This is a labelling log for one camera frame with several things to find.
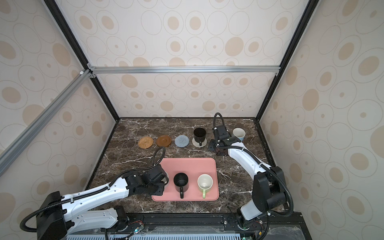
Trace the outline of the light blue mug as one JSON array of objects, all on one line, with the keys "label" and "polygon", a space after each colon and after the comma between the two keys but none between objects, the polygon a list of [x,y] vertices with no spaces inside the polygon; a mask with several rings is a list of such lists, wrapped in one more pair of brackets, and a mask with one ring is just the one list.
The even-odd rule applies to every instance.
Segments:
[{"label": "light blue mug", "polygon": [[245,132],[245,130],[243,130],[242,128],[235,128],[235,129],[233,130],[233,135],[234,135],[235,137],[237,137],[237,138],[240,140],[240,142],[243,142],[243,141],[244,141],[244,138],[245,138],[245,136],[246,136],[246,132]]}]

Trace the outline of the multicolour woven coaster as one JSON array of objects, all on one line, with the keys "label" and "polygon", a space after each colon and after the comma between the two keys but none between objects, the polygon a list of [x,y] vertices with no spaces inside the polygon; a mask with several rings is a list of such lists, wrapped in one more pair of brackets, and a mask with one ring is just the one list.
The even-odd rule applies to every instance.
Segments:
[{"label": "multicolour woven coaster", "polygon": [[197,142],[194,138],[192,139],[192,143],[196,148],[203,148],[207,145],[207,140],[204,139],[202,143]]}]

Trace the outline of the rattan woven coaster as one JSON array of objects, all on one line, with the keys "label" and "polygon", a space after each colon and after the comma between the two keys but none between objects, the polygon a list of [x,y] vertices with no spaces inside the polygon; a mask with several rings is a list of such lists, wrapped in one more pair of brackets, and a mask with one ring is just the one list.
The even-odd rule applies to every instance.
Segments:
[{"label": "rattan woven coaster", "polygon": [[154,144],[154,140],[151,137],[143,137],[139,140],[138,146],[141,149],[148,149]]}]

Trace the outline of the grey woven coaster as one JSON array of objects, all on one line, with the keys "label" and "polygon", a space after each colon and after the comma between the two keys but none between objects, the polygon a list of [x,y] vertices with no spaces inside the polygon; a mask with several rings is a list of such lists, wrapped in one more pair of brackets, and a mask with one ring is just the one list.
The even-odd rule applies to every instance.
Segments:
[{"label": "grey woven coaster", "polygon": [[175,138],[175,145],[179,148],[185,148],[186,146],[188,146],[189,142],[189,138],[185,135],[179,135]]}]

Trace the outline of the brown wooden coaster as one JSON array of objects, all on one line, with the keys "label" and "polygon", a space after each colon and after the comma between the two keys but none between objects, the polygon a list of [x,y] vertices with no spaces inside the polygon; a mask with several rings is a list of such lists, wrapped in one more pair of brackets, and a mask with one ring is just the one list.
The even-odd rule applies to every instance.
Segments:
[{"label": "brown wooden coaster", "polygon": [[168,135],[159,136],[156,140],[158,147],[168,147],[172,143],[172,139]]}]

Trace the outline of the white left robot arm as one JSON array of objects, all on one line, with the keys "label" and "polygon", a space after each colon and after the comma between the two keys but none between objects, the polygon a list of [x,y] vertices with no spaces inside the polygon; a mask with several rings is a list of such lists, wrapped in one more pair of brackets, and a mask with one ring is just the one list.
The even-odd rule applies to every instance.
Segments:
[{"label": "white left robot arm", "polygon": [[36,233],[39,240],[61,240],[67,235],[104,229],[113,232],[127,228],[129,217],[122,206],[106,210],[95,208],[135,195],[162,196],[169,183],[161,165],[130,170],[117,175],[110,183],[75,194],[49,194],[41,207],[24,217],[20,229]]}]

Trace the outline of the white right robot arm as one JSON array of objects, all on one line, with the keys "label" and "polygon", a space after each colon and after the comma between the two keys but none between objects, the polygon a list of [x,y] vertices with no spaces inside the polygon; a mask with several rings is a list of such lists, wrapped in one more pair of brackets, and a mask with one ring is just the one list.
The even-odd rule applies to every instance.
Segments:
[{"label": "white right robot arm", "polygon": [[235,137],[224,140],[212,139],[209,142],[209,150],[236,160],[253,180],[252,199],[238,210],[243,221],[267,214],[280,217],[289,217],[293,214],[293,197],[281,168],[264,163]]}]

